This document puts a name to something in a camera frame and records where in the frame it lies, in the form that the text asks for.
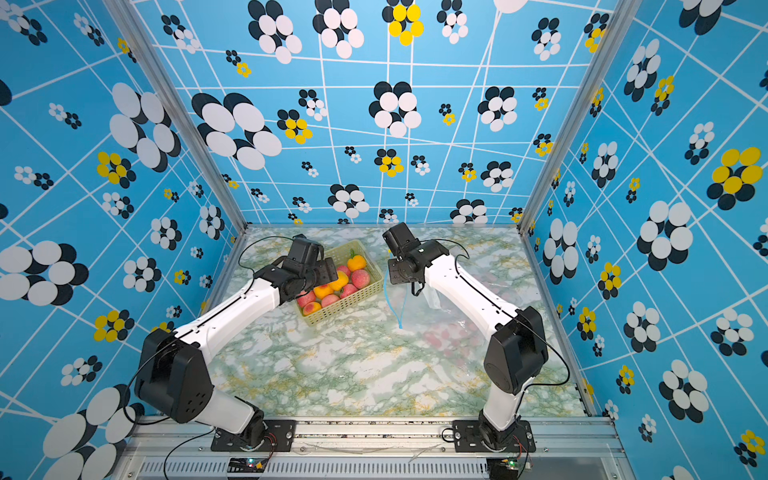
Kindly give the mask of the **pale green plastic basket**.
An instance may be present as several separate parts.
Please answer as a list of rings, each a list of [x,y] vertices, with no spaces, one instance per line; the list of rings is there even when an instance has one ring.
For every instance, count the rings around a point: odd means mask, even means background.
[[[383,292],[383,273],[359,240],[351,240],[325,252],[338,278],[314,287],[294,301],[300,318],[309,325],[329,320]]]

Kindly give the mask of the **clear zip-top bag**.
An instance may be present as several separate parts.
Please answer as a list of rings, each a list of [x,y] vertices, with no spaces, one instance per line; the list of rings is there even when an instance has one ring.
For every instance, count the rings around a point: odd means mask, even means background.
[[[376,389],[409,395],[481,391],[492,385],[485,368],[488,339],[457,307],[437,293],[411,295],[410,287],[384,283],[388,307],[386,350],[374,356]]]

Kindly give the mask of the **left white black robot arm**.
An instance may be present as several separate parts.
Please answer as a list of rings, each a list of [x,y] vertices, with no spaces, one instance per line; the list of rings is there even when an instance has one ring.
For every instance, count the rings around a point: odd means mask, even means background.
[[[337,279],[324,247],[302,234],[288,253],[251,272],[245,285],[197,319],[150,333],[132,379],[135,395],[179,423],[197,422],[226,432],[246,447],[267,436],[264,412],[214,386],[209,364],[246,327],[313,288]]]

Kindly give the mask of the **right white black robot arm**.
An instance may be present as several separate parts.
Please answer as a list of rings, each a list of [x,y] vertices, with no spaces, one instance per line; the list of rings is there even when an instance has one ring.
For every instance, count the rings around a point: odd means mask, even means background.
[[[524,394],[549,359],[541,314],[505,301],[461,267],[440,241],[421,241],[404,223],[382,238],[392,254],[388,273],[393,284],[409,284],[414,296],[425,287],[436,290],[488,341],[483,366],[491,387],[478,417],[479,435],[490,450],[503,450],[514,439]]]

